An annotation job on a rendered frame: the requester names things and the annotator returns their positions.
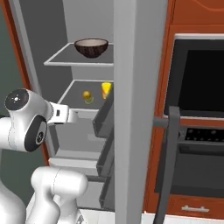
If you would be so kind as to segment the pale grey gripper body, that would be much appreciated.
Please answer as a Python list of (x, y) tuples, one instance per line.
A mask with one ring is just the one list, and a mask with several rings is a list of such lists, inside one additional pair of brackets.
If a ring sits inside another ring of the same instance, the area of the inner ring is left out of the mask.
[(74, 111), (73, 109), (70, 109), (69, 113), (68, 113), (68, 122), (69, 123), (76, 123), (78, 118), (79, 118), (78, 117), (78, 112)]

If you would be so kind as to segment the brown bowl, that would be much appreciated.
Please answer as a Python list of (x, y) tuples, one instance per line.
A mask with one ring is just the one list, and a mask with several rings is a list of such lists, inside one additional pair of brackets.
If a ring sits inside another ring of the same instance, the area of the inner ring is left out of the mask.
[(98, 58), (109, 46), (109, 42), (103, 38), (84, 38), (74, 42), (75, 49), (86, 58)]

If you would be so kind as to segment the dark grey oven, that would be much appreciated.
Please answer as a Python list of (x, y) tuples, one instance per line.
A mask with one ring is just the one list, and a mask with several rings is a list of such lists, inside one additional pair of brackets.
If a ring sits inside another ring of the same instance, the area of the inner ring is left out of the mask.
[(224, 129), (180, 128), (171, 193), (224, 198)]

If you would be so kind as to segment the orange wooden cabinet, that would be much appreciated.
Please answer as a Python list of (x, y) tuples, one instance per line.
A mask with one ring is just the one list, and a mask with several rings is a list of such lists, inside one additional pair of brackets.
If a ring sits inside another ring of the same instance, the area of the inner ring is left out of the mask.
[[(223, 33), (224, 34), (224, 0), (167, 0), (167, 12), (164, 27), (164, 41), (160, 60), (159, 78), (157, 82), (157, 96), (154, 114), (161, 117), (165, 105), (166, 84), (168, 81), (168, 68), (172, 58), (172, 41), (174, 35), (180, 33)], [(154, 192), (160, 146), (164, 130), (153, 128), (150, 141), (150, 155), (148, 163), (147, 181), (143, 210), (154, 213), (158, 204), (158, 194)], [(221, 209), (224, 207), (224, 199), (205, 198), (184, 195), (171, 195), (167, 212), (169, 214), (200, 217), (198, 212), (183, 211), (181, 207), (185, 203), (194, 206), (206, 205), (210, 212), (207, 218), (224, 219)]]

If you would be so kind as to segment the grey fridge door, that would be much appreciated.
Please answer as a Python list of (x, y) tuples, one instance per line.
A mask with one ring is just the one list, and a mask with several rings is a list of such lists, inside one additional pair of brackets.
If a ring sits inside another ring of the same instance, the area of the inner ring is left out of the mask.
[(168, 0), (114, 0), (115, 224), (140, 224)]

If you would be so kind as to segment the grey fridge shelf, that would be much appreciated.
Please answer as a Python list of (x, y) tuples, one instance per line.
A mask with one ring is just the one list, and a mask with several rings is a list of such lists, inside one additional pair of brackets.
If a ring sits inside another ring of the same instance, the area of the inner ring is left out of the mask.
[[(94, 97), (90, 104), (86, 104), (82, 97), (84, 91), (89, 91)], [(70, 109), (100, 109), (104, 102), (100, 80), (73, 80), (59, 99), (59, 104), (67, 105)]]
[(45, 66), (61, 67), (112, 67), (114, 65), (114, 45), (110, 43), (108, 49), (98, 58), (89, 59), (81, 55), (73, 43), (67, 43), (52, 57), (44, 62)]

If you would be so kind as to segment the grey fridge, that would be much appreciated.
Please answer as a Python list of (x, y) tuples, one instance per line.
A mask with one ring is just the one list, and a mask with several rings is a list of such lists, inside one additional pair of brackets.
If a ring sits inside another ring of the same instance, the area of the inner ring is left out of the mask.
[[(67, 43), (79, 39), (113, 39), (113, 0), (9, 0), (32, 88), (49, 102), (59, 103), (73, 80), (112, 81), (114, 66), (45, 66)], [(107, 138), (95, 135), (93, 120), (99, 109), (73, 109), (76, 123), (49, 127), (49, 158), (59, 149), (102, 153)], [(114, 161), (108, 177), (114, 174)], [(86, 193), (79, 207), (105, 210), (99, 198), (107, 177), (87, 175)]]

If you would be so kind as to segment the orange drawer front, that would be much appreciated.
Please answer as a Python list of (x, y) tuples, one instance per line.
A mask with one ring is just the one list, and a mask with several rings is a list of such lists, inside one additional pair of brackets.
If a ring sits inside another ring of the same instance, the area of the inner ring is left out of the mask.
[[(186, 211), (184, 207), (200, 209), (207, 212)], [(214, 218), (224, 220), (224, 199), (174, 195), (169, 197), (166, 213), (178, 216), (192, 216), (200, 218)]]

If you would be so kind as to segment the yellow round fruit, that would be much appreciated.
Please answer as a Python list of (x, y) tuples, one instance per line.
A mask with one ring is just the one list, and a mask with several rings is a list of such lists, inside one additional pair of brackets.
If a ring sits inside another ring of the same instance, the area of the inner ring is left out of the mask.
[(86, 104), (90, 104), (94, 101), (94, 97), (91, 95), (91, 93), (89, 91), (84, 91), (82, 93), (82, 97)]

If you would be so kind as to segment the dark grey door bin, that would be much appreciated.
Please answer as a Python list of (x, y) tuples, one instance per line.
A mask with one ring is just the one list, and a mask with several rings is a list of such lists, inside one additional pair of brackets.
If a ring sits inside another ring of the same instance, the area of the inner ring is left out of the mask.
[(115, 211), (115, 175), (106, 178), (99, 202), (102, 209)]
[(106, 143), (103, 146), (101, 155), (96, 165), (98, 175), (100, 177), (107, 177), (109, 175), (111, 165), (114, 161), (114, 152), (114, 130), (112, 129)]
[(97, 137), (107, 138), (114, 126), (114, 91), (111, 90), (101, 109), (93, 120), (94, 133)]

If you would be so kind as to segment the white fridge drawer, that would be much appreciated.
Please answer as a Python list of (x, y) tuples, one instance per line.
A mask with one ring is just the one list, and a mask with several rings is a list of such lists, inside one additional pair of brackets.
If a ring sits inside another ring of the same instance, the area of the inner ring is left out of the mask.
[(75, 170), (86, 175), (97, 176), (96, 164), (100, 153), (59, 149), (54, 157), (49, 158), (50, 166)]

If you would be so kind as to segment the yellow juice carton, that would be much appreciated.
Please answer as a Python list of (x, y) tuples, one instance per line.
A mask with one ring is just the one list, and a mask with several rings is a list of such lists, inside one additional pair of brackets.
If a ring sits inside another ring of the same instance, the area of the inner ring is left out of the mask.
[(102, 98), (103, 99), (107, 98), (107, 96), (110, 92), (111, 86), (112, 86), (112, 84), (110, 82), (103, 82), (101, 84), (101, 92), (102, 92)]

